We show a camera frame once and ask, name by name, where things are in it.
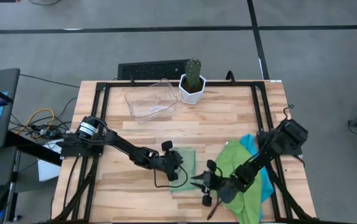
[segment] transparent plastic box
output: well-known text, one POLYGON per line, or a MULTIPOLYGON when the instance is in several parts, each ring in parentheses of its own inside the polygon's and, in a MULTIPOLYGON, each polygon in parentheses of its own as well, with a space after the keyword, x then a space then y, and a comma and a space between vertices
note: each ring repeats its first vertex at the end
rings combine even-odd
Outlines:
POLYGON ((145 123, 173 112, 178 100, 173 86, 167 79, 145 88, 128 91, 124 97, 131 116, 138 123, 145 123))

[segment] black floor stripe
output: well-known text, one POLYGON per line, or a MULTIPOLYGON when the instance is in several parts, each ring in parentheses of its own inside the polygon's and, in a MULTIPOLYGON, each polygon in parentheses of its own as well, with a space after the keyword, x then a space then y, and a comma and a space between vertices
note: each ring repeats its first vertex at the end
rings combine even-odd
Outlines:
POLYGON ((18 29, 0 30, 0 34, 94 34, 118 32, 177 32, 177 31, 239 31, 239 30, 357 30, 357 25, 342 26, 198 26, 198 27, 132 27, 94 29, 18 29))
POLYGON ((92 34, 116 32, 237 31, 252 29, 253 28, 251 26, 132 27, 95 29, 0 30, 0 34, 92 34))
POLYGON ((253 1, 247 0, 247 6, 249 7, 250 19, 252 20, 254 40, 255 40, 255 45, 257 48, 257 55, 259 56, 259 60, 260 60, 262 76, 263 76, 264 80, 269 80, 270 75, 269 75, 268 69, 267 69, 267 62, 265 61, 263 44, 261 42, 260 32, 258 30, 259 26, 257 25, 257 18, 255 16, 253 1))
POLYGON ((353 30, 357 25, 335 26, 260 26, 259 30, 353 30))

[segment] wooden tabletop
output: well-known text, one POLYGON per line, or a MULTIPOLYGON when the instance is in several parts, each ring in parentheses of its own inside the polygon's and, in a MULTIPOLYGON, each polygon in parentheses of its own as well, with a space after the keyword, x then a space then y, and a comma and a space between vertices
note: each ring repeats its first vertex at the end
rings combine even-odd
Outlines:
MULTIPOLYGON (((96 81, 81 83, 74 111, 72 130, 84 116, 91 114, 96 81)), ((265 81, 267 96, 274 126, 285 117, 287 106, 282 82, 265 81)), ((258 131, 252 92, 249 87, 207 86, 202 100, 197 105, 182 103, 178 88, 174 87, 178 102, 175 112, 144 124, 138 124, 130 116, 124 94, 140 87, 112 87, 108 99, 106 122, 121 137, 136 146, 146 146, 161 151, 161 143, 172 140, 176 147, 196 149, 197 174, 206 170, 206 161, 216 159, 224 143, 240 139, 258 131)), ((261 93, 258 92, 264 127, 267 127, 261 93)), ((55 191, 52 215, 56 217, 63 209, 67 180, 75 158, 62 163, 55 191)), ((310 189, 303 164, 292 156, 281 156, 289 192, 309 215, 315 216, 310 189)), ((67 199, 73 196, 79 179, 81 158, 74 170, 67 199)), ((156 172, 160 185, 168 184, 163 173, 156 172)), ((277 191, 281 216, 285 216, 282 195, 277 191)), ((79 218, 83 217, 85 192, 80 203, 79 218)), ((170 193, 169 189, 157 189, 153 183, 153 171, 138 167, 128 156, 117 149, 105 147, 100 158, 95 184, 90 222, 206 222, 211 208, 201 203, 200 190, 184 190, 170 193)), ((270 199, 262 204, 263 221, 274 221, 270 199)), ((230 210, 223 206, 217 209, 210 222, 235 222, 230 210)))

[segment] white pot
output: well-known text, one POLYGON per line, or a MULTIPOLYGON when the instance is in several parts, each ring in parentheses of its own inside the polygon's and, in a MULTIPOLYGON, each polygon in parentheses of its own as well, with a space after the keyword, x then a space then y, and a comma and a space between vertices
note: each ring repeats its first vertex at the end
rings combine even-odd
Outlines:
POLYGON ((203 81, 203 87, 202 90, 196 93, 188 93, 183 87, 181 87, 181 84, 185 78, 186 74, 181 75, 181 79, 179 80, 179 94, 181 95, 181 99, 183 100, 183 103, 187 103, 190 105, 195 105, 196 103, 199 102, 199 100, 203 96, 204 92, 204 87, 206 86, 206 79, 203 78, 203 76, 200 75, 201 80, 203 81))

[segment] cactus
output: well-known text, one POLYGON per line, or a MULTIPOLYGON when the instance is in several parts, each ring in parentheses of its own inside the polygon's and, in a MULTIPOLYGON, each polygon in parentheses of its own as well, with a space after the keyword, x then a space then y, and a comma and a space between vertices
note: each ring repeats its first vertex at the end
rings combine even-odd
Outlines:
POLYGON ((194 93, 199 91, 201 67, 201 61, 196 58, 192 58, 186 64, 186 86, 188 92, 194 93))

